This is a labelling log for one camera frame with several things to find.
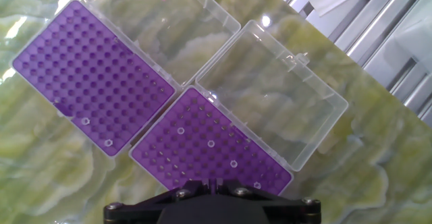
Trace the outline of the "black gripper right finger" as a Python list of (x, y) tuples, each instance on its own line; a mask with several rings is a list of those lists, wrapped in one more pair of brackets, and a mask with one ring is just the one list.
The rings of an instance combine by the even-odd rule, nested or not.
[(217, 212), (224, 223), (321, 223), (321, 201), (303, 197), (289, 199), (238, 179), (216, 179)]

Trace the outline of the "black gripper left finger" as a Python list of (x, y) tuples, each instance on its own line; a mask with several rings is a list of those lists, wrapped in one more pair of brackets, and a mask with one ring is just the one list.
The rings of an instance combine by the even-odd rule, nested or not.
[(183, 186), (164, 192), (138, 204), (112, 202), (103, 209), (104, 224), (157, 223), (163, 210), (183, 200), (211, 193), (210, 182), (189, 180)]

